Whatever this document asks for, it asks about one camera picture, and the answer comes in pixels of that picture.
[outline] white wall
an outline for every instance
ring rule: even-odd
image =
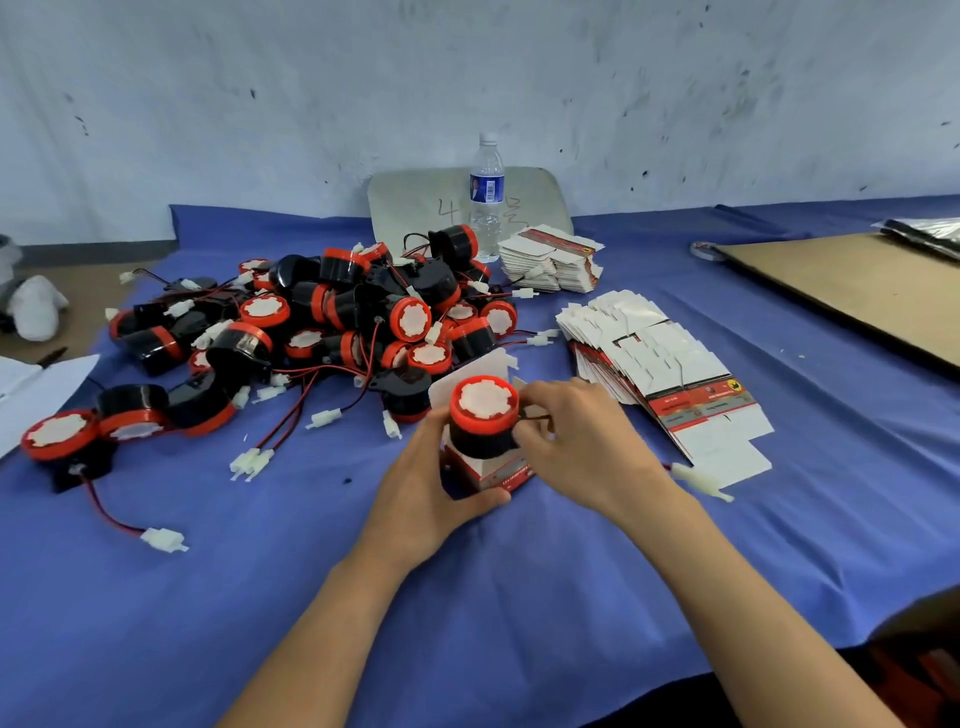
[[[958,29],[954,0],[0,0],[0,231],[364,215],[370,174],[481,129],[572,214],[957,192]]]

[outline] left hand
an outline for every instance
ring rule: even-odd
[[[510,502],[503,488],[454,500],[440,482],[440,442],[449,411],[432,410],[383,476],[356,546],[403,575],[433,556],[467,521]]]

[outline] right hand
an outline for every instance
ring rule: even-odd
[[[540,422],[522,420],[514,427],[516,443],[534,472],[571,500],[616,522],[621,510],[644,492],[677,488],[600,384],[576,377],[535,381],[520,400],[550,413],[556,437],[545,437]]]

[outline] bottle label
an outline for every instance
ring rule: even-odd
[[[481,205],[496,205],[503,202],[503,175],[477,177],[470,175],[470,200]]]

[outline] brown cardboard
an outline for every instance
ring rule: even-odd
[[[879,233],[717,246],[730,260],[960,367],[960,263]]]
[[[46,276],[66,296],[70,306],[60,313],[60,327],[50,341],[37,344],[15,333],[0,334],[0,356],[35,362],[59,347],[67,347],[65,359],[89,353],[98,332],[107,325],[104,309],[119,308],[132,292],[132,286],[120,282],[120,274],[140,265],[149,268],[151,264],[71,265],[17,271],[23,278]]]

